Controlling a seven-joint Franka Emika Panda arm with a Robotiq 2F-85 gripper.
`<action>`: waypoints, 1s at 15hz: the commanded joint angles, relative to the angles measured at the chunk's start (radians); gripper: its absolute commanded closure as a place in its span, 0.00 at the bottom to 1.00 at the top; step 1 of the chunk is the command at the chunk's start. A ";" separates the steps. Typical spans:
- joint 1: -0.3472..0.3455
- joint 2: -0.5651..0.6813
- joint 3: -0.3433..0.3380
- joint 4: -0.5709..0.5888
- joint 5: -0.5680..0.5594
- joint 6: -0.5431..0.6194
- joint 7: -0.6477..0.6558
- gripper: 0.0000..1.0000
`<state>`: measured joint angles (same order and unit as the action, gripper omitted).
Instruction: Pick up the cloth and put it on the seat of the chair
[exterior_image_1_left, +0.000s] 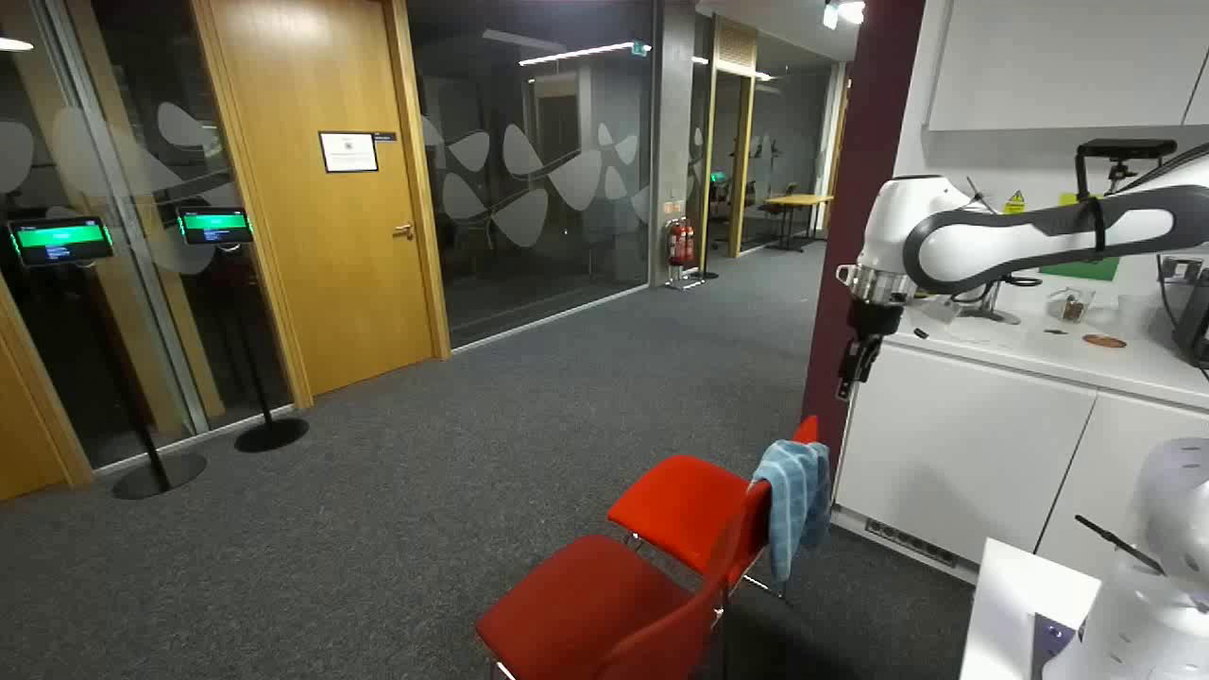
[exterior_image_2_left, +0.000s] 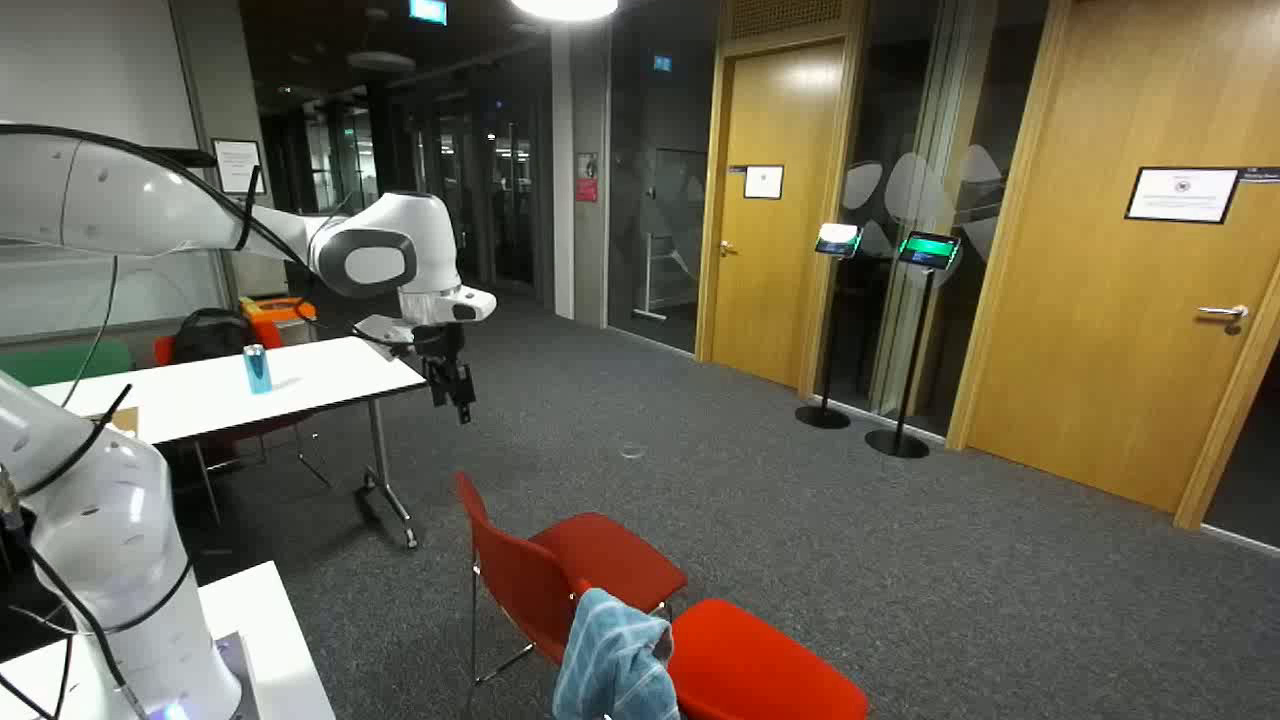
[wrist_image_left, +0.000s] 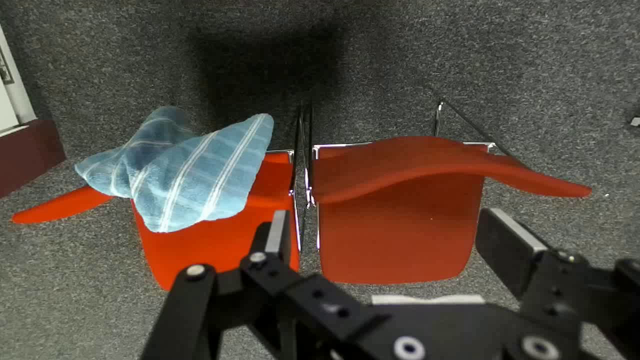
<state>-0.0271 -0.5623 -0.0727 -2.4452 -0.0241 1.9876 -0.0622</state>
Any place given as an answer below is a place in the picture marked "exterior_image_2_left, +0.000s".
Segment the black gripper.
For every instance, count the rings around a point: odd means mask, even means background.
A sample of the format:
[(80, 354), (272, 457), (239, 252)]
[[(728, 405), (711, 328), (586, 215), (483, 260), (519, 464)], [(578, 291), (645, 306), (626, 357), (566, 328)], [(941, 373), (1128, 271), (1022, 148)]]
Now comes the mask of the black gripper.
[(467, 383), (462, 350), (463, 333), (457, 323), (412, 333), (412, 363), (425, 373), (432, 405), (462, 399), (462, 425), (472, 425), (475, 387)]

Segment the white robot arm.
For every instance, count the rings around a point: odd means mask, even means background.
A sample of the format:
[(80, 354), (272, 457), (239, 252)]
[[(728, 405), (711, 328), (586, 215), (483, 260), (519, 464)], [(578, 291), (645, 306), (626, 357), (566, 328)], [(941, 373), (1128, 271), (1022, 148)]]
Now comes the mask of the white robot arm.
[[(454, 215), (436, 196), (385, 193), (351, 215), (300, 215), (209, 189), (181, 148), (6, 126), (0, 233), (31, 252), (283, 257), (335, 295), (390, 291), (396, 309), (366, 315), (358, 333), (418, 357), (440, 405), (475, 405), (462, 350), (497, 295), (462, 280)], [(92, 707), (120, 720), (233, 720), (245, 686), (209, 633), (166, 453), (0, 375), (0, 471), (6, 529), (106, 676)]]

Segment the white robot base table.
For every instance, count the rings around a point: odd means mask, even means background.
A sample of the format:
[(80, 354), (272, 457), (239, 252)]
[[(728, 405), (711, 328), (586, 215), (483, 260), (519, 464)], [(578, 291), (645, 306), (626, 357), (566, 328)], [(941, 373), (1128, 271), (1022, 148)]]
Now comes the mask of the white robot base table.
[[(245, 689), (250, 720), (335, 720), (298, 608), (272, 560), (202, 588), (204, 622)], [(130, 720), (84, 639), (55, 639), (0, 663), (0, 720)]]

